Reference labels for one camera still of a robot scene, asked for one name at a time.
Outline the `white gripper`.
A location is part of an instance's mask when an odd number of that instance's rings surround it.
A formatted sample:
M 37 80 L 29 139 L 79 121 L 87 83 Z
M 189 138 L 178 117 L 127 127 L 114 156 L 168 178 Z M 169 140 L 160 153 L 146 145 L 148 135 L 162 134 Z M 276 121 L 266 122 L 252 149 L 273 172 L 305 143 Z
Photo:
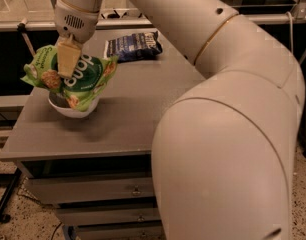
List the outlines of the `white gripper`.
M 94 34 L 99 16 L 96 1 L 78 0 L 74 5 L 57 0 L 55 26 L 61 36 L 57 42 L 58 73 L 62 78 L 71 78 L 81 56 L 82 45 Z

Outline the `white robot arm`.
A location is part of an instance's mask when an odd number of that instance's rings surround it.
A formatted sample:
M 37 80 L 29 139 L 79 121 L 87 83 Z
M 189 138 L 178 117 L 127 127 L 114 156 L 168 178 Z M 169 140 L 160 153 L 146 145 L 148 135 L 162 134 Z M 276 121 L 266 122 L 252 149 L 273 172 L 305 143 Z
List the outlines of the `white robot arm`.
M 130 0 L 203 76 L 160 120 L 152 175 L 167 240 L 293 240 L 305 82 L 294 55 L 220 0 Z M 57 0 L 78 43 L 102 0 Z

